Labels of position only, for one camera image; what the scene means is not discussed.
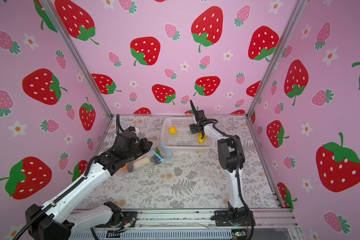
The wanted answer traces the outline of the white plastic perforated basket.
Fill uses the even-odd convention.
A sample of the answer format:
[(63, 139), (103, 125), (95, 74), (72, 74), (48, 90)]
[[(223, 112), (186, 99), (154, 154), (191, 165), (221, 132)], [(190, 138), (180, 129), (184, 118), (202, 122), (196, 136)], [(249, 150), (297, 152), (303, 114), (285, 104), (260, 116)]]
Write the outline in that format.
[[(215, 142), (211, 138), (207, 138), (203, 144), (198, 141), (198, 135), (191, 134), (190, 125), (194, 124), (193, 117), (171, 117), (165, 118), (161, 140), (163, 145), (170, 151), (209, 151), (215, 146)], [(169, 133), (170, 127), (175, 127), (177, 133), (172, 135)]]

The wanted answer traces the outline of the small yellow lemon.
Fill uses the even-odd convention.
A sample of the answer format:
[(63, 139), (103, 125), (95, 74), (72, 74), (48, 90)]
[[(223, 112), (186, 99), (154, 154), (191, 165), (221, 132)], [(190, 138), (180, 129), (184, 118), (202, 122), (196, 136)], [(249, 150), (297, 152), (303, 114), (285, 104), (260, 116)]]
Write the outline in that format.
[(172, 135), (174, 135), (174, 134), (177, 133), (177, 129), (176, 129), (175, 127), (170, 127), (169, 133), (172, 134)]

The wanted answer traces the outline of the clear zip bag blue zipper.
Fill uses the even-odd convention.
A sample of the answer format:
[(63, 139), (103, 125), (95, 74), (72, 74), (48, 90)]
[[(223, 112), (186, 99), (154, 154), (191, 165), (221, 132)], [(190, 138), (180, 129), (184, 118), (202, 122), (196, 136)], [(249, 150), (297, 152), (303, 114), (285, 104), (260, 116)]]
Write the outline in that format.
[[(163, 162), (168, 161), (168, 160), (170, 160), (170, 159), (172, 158), (172, 153), (171, 153), (166, 147), (164, 147), (164, 145), (163, 145), (163, 140), (159, 140), (159, 141), (153, 141), (153, 145), (152, 145), (151, 149), (149, 150), (149, 152), (146, 153), (146, 154), (144, 154), (143, 156), (141, 156), (141, 157), (138, 158), (137, 160), (141, 160), (141, 159), (144, 159), (144, 158), (149, 158), (149, 159), (150, 159), (150, 158), (153, 156), (152, 150), (154, 150), (156, 147), (158, 147), (159, 150), (160, 150), (160, 152), (161, 152), (161, 156), (162, 156), (162, 158), (163, 158)], [(127, 169), (126, 169), (125, 171), (127, 171), (127, 172), (129, 172), (129, 173), (135, 172), (135, 171), (133, 170), (133, 163), (134, 163), (135, 161), (136, 161), (136, 160), (133, 160), (133, 161), (131, 161), (131, 162), (126, 163)], [(156, 166), (156, 165), (152, 163), (151, 165), (145, 166), (145, 167), (142, 167), (142, 168), (139, 168), (138, 170), (143, 169), (143, 168), (146, 168), (146, 167), (150, 167), (150, 166)]]

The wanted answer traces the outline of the yellow bell pepper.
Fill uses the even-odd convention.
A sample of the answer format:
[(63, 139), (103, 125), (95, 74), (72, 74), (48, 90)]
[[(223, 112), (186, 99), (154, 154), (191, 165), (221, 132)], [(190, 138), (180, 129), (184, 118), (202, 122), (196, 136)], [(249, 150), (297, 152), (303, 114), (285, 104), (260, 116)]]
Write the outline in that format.
[(205, 142), (206, 138), (207, 138), (206, 135), (203, 135), (202, 133), (198, 134), (198, 141), (200, 144), (203, 144)]

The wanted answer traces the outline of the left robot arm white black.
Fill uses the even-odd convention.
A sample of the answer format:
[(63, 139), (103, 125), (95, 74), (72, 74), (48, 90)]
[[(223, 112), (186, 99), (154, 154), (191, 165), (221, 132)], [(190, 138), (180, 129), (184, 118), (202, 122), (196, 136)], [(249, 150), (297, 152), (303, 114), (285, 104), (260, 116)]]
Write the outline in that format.
[(146, 138), (139, 139), (132, 131), (118, 134), (114, 145), (91, 158), (85, 172), (66, 189), (42, 206), (32, 205), (27, 209), (27, 223), (14, 239), (18, 240), (24, 233), (29, 233), (34, 240), (68, 240), (99, 225), (128, 228), (131, 224), (126, 221), (121, 208), (113, 202), (106, 202), (99, 208), (80, 214), (72, 211), (126, 163), (147, 154), (152, 145)]

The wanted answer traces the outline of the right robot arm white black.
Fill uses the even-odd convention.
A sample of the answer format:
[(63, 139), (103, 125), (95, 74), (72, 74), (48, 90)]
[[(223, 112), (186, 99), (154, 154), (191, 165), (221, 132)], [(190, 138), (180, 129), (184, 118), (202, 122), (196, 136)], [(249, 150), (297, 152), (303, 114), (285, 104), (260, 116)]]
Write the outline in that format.
[(240, 137), (229, 135), (216, 127), (216, 120), (205, 120), (190, 125), (192, 134), (201, 134), (217, 143), (220, 166), (226, 171), (229, 189), (227, 218), (232, 225), (256, 225), (253, 212), (243, 194), (243, 168), (246, 161)]

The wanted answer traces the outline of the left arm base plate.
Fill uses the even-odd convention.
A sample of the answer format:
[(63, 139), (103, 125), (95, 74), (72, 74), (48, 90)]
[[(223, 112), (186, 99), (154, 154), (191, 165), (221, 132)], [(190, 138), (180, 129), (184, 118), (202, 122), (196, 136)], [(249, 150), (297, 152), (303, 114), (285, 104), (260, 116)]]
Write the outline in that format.
[(124, 225), (130, 224), (129, 228), (134, 228), (136, 225), (138, 212), (121, 212), (111, 217), (111, 220), (106, 224), (97, 225), (96, 228), (121, 228)]

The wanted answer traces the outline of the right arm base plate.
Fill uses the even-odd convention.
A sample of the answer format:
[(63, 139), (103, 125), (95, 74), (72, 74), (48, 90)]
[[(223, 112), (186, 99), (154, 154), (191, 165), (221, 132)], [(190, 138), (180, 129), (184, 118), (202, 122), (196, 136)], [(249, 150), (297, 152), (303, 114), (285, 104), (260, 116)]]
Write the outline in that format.
[(211, 221), (214, 221), (218, 227), (254, 227), (256, 225), (251, 215), (234, 217), (228, 210), (215, 211), (211, 216)]

